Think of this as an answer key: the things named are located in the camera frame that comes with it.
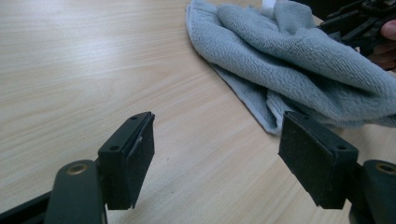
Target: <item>gray towel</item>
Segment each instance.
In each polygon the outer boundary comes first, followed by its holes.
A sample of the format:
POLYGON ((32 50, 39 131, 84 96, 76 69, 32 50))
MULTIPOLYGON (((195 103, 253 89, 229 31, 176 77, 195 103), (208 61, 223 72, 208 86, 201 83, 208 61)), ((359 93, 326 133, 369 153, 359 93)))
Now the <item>gray towel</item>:
POLYGON ((396 78, 316 28, 309 7, 277 2, 274 17, 257 8, 187 6, 191 43, 268 133, 285 111, 328 127, 396 127, 396 78))

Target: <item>mounting hole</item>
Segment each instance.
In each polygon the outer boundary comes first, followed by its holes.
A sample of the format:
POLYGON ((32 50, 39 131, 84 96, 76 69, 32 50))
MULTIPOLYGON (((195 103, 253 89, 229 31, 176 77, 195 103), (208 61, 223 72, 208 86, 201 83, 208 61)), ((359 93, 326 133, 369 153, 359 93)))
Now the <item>mounting hole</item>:
POLYGON ((68 175, 79 175, 82 172, 88 170, 88 165, 84 164, 84 163, 79 163, 79 164, 75 164, 70 166, 67 170, 66 173, 68 175))
POLYGON ((391 166, 385 164, 385 163, 377 164, 376 169, 381 172, 387 173, 389 175, 396 175, 396 169, 394 167, 391 167, 391 166))
POLYGON ((120 147, 119 146, 112 146, 112 147, 110 147, 110 150, 111 151, 116 151, 116 150, 118 150, 120 147))
POLYGON ((344 146, 342 146, 342 145, 337 146, 337 148, 340 149, 340 150, 345 150, 345 149, 347 149, 346 147, 344 147, 344 146))

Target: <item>wooden table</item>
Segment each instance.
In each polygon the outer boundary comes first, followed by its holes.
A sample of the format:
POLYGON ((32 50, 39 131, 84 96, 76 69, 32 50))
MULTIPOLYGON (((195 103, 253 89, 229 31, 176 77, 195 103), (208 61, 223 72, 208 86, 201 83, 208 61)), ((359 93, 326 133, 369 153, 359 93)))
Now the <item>wooden table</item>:
MULTIPOLYGON (((317 208, 231 89, 195 53, 187 0, 6 0, 0 6, 0 212, 52 188, 134 114, 156 154, 135 210, 109 223, 348 223, 317 208)), ((261 1, 228 2, 258 6, 261 1)), ((341 132, 396 162, 393 129, 341 132)))

